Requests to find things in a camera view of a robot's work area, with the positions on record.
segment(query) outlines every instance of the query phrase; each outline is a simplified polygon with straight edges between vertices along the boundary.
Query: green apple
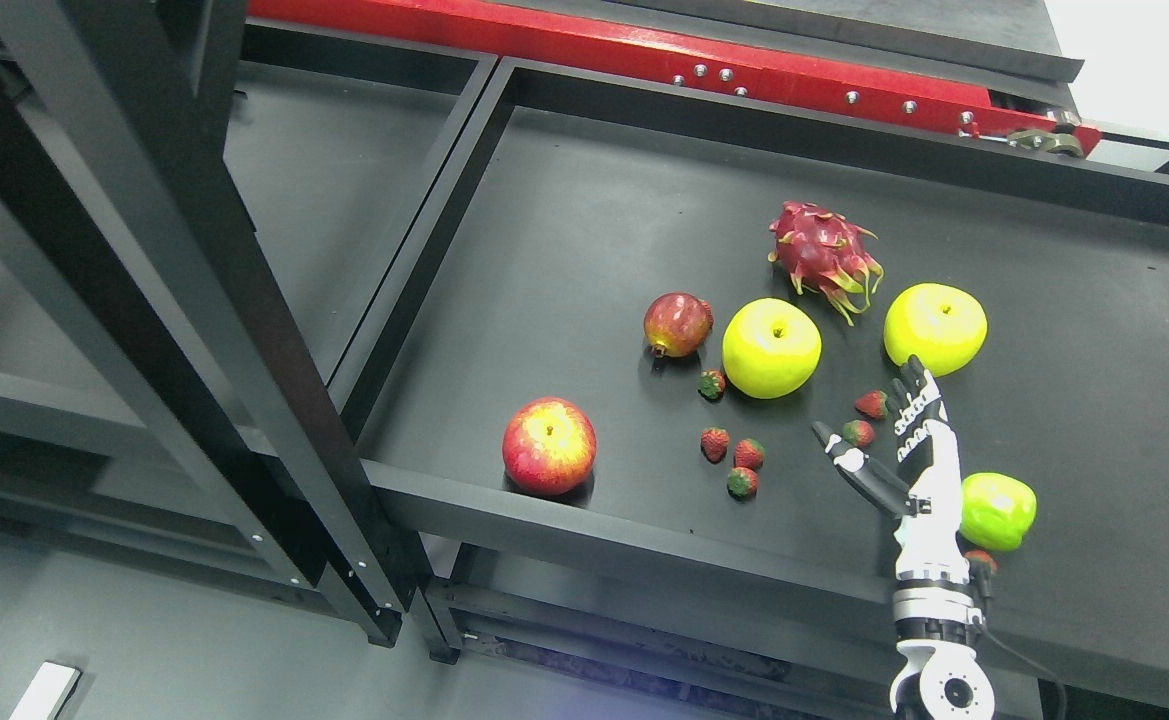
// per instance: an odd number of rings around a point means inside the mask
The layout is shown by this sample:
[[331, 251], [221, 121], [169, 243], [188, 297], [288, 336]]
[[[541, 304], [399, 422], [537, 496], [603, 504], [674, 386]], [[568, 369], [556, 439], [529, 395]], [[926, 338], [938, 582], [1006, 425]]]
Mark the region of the green apple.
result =
[[971, 293], [940, 283], [907, 288], [886, 310], [881, 339], [892, 364], [916, 355], [935, 378], [969, 364], [988, 334], [988, 318]]
[[1036, 518], [1037, 494], [1010, 475], [975, 473], [962, 480], [959, 532], [985, 551], [1015, 551]]
[[722, 369], [750, 397], [789, 395], [816, 372], [819, 328], [802, 310], [776, 297], [740, 307], [722, 333]]

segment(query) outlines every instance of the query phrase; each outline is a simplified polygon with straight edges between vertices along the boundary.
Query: red rail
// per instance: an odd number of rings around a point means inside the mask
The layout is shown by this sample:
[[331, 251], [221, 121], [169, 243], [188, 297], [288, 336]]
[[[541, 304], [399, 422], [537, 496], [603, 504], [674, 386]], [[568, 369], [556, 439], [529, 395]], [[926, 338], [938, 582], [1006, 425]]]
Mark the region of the red rail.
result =
[[[625, 77], [680, 78], [684, 86], [946, 136], [1054, 129], [1040, 115], [996, 108], [984, 86], [483, 0], [251, 0], [250, 14]], [[1091, 126], [1074, 136], [1087, 154], [1100, 141]]]

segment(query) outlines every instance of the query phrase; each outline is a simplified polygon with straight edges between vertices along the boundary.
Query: dragon fruit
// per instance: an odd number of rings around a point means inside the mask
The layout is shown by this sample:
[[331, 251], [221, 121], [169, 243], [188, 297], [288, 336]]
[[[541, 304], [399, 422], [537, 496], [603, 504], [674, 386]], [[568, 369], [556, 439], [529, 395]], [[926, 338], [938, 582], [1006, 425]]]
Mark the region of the dragon fruit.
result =
[[[849, 222], [845, 215], [793, 200], [772, 223], [772, 233], [775, 251], [767, 259], [784, 265], [794, 290], [798, 295], [803, 286], [821, 291], [846, 323], [855, 325], [850, 313], [869, 310], [869, 297], [881, 282], [881, 265], [864, 251], [860, 241], [863, 234], [877, 238], [876, 234]], [[850, 295], [860, 293], [863, 307], [850, 300]]]

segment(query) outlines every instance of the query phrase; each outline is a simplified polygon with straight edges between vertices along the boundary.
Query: robotic hand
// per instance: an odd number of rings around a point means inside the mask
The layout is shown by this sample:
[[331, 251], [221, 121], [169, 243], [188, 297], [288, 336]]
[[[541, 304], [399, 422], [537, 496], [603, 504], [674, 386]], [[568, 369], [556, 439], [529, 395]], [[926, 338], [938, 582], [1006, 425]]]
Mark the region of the robotic hand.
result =
[[962, 524], [959, 438], [931, 371], [909, 356], [900, 375], [887, 399], [899, 475], [826, 424], [814, 423], [812, 429], [841, 477], [900, 519], [895, 650], [905, 665], [891, 683], [895, 719], [987, 720], [994, 711], [992, 685], [971, 646], [983, 614], [973, 601], [971, 569], [956, 542]]

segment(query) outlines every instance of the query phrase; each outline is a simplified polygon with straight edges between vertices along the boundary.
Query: pomegranate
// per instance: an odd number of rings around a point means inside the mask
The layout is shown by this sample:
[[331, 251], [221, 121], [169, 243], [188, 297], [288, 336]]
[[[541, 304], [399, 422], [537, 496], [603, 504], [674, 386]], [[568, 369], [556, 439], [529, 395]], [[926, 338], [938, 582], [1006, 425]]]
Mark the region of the pomegranate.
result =
[[713, 328], [713, 310], [690, 292], [665, 292], [648, 307], [643, 328], [655, 356], [685, 356]]

